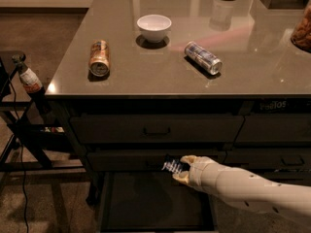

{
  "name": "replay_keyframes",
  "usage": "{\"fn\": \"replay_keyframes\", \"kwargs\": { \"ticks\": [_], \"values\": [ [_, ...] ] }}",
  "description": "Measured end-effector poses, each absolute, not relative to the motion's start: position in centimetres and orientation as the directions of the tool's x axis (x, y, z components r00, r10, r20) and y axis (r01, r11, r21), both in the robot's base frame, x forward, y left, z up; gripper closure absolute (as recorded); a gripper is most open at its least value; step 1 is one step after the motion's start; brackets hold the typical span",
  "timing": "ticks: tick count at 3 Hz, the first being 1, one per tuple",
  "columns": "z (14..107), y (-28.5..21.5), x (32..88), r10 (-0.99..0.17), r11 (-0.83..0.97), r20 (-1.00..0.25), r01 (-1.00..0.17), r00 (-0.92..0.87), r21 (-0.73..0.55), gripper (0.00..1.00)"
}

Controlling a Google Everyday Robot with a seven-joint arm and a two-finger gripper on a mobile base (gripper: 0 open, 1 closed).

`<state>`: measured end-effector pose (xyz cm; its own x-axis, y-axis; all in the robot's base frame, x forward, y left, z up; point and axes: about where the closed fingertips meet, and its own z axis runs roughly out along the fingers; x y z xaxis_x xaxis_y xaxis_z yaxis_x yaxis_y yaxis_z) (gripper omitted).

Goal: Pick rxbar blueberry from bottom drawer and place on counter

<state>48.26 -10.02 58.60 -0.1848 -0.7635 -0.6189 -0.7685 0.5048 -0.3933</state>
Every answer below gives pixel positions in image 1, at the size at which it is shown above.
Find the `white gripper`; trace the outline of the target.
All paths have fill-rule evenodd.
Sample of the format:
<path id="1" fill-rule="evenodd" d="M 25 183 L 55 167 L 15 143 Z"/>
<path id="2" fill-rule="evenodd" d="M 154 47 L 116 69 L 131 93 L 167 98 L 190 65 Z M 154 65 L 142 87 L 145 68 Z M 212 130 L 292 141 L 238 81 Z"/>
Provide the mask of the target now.
<path id="1" fill-rule="evenodd" d="M 220 175 L 228 170 L 224 166 L 209 157 L 184 155 L 181 162 L 190 166 L 189 171 L 175 173 L 172 178 L 184 185 L 189 185 L 199 192 L 205 192 L 211 195 L 221 195 L 222 188 L 218 185 L 221 180 Z"/>

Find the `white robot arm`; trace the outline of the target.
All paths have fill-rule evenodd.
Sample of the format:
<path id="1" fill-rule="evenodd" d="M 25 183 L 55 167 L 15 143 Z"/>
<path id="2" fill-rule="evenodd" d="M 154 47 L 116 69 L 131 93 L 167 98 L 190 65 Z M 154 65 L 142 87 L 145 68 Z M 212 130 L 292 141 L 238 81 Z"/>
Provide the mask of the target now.
<path id="1" fill-rule="evenodd" d="M 274 213 L 311 228 L 311 187 L 276 183 L 245 169 L 220 164 L 207 156 L 185 155 L 190 169 L 172 177 L 196 191 L 214 195 L 231 207 Z"/>

